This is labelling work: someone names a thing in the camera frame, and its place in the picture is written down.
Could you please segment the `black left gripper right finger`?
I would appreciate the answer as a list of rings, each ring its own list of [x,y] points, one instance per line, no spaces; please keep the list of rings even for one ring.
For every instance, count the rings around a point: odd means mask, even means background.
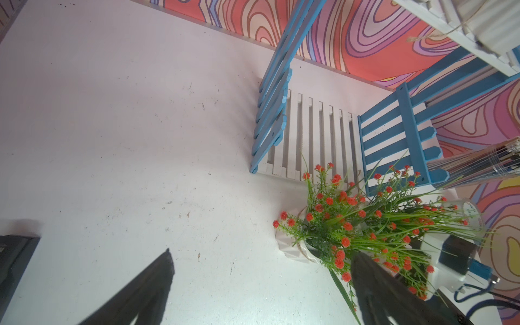
[[[368,255],[352,259],[352,281],[364,324],[458,324],[456,318],[433,310],[390,276]]]

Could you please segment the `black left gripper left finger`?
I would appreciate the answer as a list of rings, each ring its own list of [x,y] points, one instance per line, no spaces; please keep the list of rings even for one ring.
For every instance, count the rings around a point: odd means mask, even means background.
[[[175,268],[166,250],[82,324],[160,324]]]

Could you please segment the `red flower potted plant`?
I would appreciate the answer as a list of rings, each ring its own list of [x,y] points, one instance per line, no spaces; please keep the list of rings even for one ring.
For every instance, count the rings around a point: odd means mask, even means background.
[[[473,241],[477,232],[469,218],[444,196],[425,202],[417,193],[420,173],[409,166],[388,168],[371,174],[375,193],[367,194],[360,184],[345,183],[332,174],[332,165],[316,165],[305,173],[307,205],[298,214],[281,212],[273,227],[286,234],[292,245],[304,244],[318,255],[319,262],[337,279],[351,310],[357,305],[353,291],[353,258],[364,253],[421,300],[431,294],[431,277],[436,274],[433,253],[415,247],[428,235],[446,234]]]

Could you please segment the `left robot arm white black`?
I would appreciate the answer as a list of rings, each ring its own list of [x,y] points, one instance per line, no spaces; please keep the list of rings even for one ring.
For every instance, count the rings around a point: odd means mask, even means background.
[[[14,296],[40,239],[1,237],[1,313]],[[175,274],[170,251],[160,254],[84,324],[160,324]],[[384,272],[367,255],[359,253],[352,263],[352,280],[359,295],[365,324],[457,324],[458,318],[433,309]]]

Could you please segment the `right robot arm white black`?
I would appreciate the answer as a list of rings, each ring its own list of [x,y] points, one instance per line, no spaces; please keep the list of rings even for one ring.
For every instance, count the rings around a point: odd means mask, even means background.
[[[449,324],[519,324],[519,300],[498,297],[476,286],[465,288],[465,294],[456,292],[457,298],[438,290],[426,304],[447,317]]]

